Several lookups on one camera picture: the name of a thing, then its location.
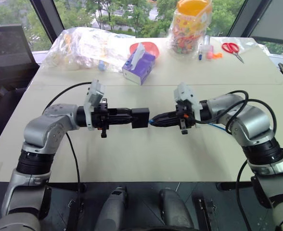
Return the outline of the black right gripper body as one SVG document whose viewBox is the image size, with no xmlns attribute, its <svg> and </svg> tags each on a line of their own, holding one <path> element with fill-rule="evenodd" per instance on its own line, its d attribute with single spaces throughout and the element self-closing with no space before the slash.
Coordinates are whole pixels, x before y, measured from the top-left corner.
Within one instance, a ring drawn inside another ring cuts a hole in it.
<svg viewBox="0 0 283 231">
<path fill-rule="evenodd" d="M 188 129 L 195 125 L 192 104 L 188 100 L 177 102 L 176 117 L 180 121 L 179 127 L 182 135 L 188 134 Z"/>
</svg>

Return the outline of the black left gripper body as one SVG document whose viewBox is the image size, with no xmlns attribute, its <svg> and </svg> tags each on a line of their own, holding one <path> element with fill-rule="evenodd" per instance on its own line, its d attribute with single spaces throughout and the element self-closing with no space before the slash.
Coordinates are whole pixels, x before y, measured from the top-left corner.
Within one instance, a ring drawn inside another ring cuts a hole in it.
<svg viewBox="0 0 283 231">
<path fill-rule="evenodd" d="M 94 111 L 91 113 L 92 126 L 101 131 L 101 137 L 106 138 L 106 131 L 109 129 L 111 116 L 117 114 L 116 108 L 108 108 L 107 99 L 103 98 L 102 102 L 94 107 Z"/>
</svg>

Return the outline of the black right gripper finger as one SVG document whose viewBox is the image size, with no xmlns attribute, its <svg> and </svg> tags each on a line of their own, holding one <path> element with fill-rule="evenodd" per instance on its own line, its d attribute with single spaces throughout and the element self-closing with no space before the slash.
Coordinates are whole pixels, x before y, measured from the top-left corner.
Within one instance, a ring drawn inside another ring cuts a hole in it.
<svg viewBox="0 0 283 231">
<path fill-rule="evenodd" d="M 154 127 L 173 127 L 178 126 L 179 124 L 180 120 L 178 118 L 161 118 L 158 120 L 150 120 L 150 125 Z"/>
<path fill-rule="evenodd" d="M 159 120 L 159 119 L 179 119 L 179 117 L 177 116 L 176 111 L 171 111 L 171 112 L 165 112 L 165 113 L 161 113 L 158 114 L 154 117 L 155 120 Z"/>
</svg>

